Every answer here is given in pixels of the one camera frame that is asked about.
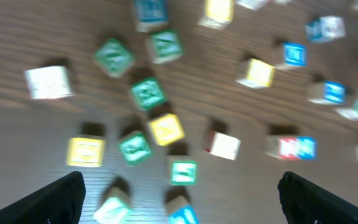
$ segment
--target brown wooden surface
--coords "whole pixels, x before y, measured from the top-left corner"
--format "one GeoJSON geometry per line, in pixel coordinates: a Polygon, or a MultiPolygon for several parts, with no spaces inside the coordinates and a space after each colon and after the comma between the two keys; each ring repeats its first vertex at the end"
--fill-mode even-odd
{"type": "Polygon", "coordinates": [[[154,71],[181,119],[183,143],[200,164],[198,185],[187,191],[202,223],[285,223],[277,184],[286,170],[358,206],[358,122],[305,96],[315,73],[358,88],[358,13],[349,9],[349,1],[294,0],[258,12],[236,6],[233,23],[223,31],[197,25],[199,1],[171,0],[169,12],[185,55],[149,65],[145,35],[135,31],[129,0],[0,0],[0,209],[78,170],[87,190],[82,223],[95,223],[91,216],[99,197],[117,176],[130,184],[134,223],[166,221],[162,202],[171,189],[164,166],[168,149],[153,144],[154,156],[131,168],[117,151],[130,117],[147,116],[128,95],[130,73],[110,79],[93,63],[107,37],[123,40],[136,66],[154,71]],[[238,61],[250,54],[269,61],[276,38],[306,44],[304,25],[318,14],[343,16],[347,37],[308,44],[308,67],[278,71],[271,88],[252,90],[234,81],[238,61]],[[31,100],[23,71],[55,58],[68,59],[78,94],[31,100]],[[236,161],[202,150],[211,118],[226,123],[229,134],[242,141],[236,161]],[[106,125],[100,168],[65,165],[68,140],[85,121],[106,125]],[[318,160],[285,162],[265,155],[269,124],[294,124],[316,138],[318,160]]]}

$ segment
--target black object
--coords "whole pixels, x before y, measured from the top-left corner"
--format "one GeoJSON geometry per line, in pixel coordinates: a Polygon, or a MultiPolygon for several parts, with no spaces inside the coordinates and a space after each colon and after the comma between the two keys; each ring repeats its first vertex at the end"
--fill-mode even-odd
{"type": "Polygon", "coordinates": [[[80,172],[52,184],[0,210],[0,224],[77,224],[85,198],[80,172]]]}
{"type": "Polygon", "coordinates": [[[288,224],[358,224],[358,208],[310,181],[285,172],[278,183],[288,224]]]}

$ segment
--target yellow block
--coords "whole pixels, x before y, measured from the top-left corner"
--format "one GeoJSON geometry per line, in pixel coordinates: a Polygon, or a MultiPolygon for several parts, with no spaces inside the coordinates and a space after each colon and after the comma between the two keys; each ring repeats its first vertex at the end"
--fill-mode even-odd
{"type": "Polygon", "coordinates": [[[67,165],[99,167],[102,164],[104,141],[92,136],[79,136],[70,139],[67,165]]]}
{"type": "Polygon", "coordinates": [[[185,137],[178,117],[174,114],[165,114],[149,123],[155,142],[159,146],[167,146],[185,137]]]}
{"type": "Polygon", "coordinates": [[[257,59],[251,59],[247,80],[258,85],[269,87],[272,84],[274,67],[257,59]]]}
{"type": "Polygon", "coordinates": [[[206,0],[205,12],[209,18],[218,22],[233,20],[234,0],[206,0]]]}

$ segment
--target yellow cube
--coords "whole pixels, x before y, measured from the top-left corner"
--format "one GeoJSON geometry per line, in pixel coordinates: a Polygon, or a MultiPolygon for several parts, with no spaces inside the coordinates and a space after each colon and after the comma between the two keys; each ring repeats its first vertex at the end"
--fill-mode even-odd
{"type": "Polygon", "coordinates": [[[204,14],[199,24],[223,29],[233,20],[234,0],[205,0],[204,14]]]}
{"type": "Polygon", "coordinates": [[[164,114],[152,120],[149,128],[159,146],[167,146],[185,137],[180,121],[174,114],[164,114]]]}
{"type": "Polygon", "coordinates": [[[266,88],[272,84],[274,67],[257,59],[240,64],[237,82],[251,88],[266,88]]]}
{"type": "Polygon", "coordinates": [[[67,165],[99,167],[102,164],[104,141],[97,136],[78,136],[70,139],[67,165]]]}

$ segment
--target table surface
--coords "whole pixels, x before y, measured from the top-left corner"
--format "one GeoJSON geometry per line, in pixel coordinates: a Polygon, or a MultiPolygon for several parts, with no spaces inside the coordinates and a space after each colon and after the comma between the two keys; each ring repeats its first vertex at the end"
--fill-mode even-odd
{"type": "Polygon", "coordinates": [[[201,1],[171,0],[170,26],[185,54],[177,61],[152,65],[146,35],[135,31],[131,1],[0,0],[0,209],[71,171],[83,173],[86,198],[81,223],[96,223],[93,212],[103,191],[117,177],[130,187],[134,223],[164,223],[168,184],[165,156],[173,150],[152,143],[154,156],[126,167],[117,140],[132,121],[145,123],[128,90],[143,68],[156,76],[186,133],[176,147],[187,148],[199,162],[198,184],[186,191],[201,223],[286,223],[277,184],[286,170],[300,174],[358,206],[358,122],[340,117],[333,106],[306,100],[316,75],[358,89],[358,12],[345,0],[294,0],[269,3],[260,11],[235,6],[224,30],[197,25],[201,1]],[[309,44],[304,25],[318,15],[342,16],[346,38],[309,44]],[[135,68],[121,79],[109,78],[93,62],[108,37],[124,42],[136,57],[135,68]],[[306,44],[307,68],[277,71],[271,88],[253,90],[234,81],[238,62],[255,55],[269,62],[277,40],[306,44]],[[31,100],[24,70],[64,61],[75,78],[76,96],[31,100]],[[239,138],[235,161],[203,150],[212,121],[239,138]],[[81,124],[106,127],[106,152],[100,168],[68,167],[68,140],[81,124]],[[315,161],[280,161],[263,152],[272,124],[295,125],[318,142],[315,161]]]}

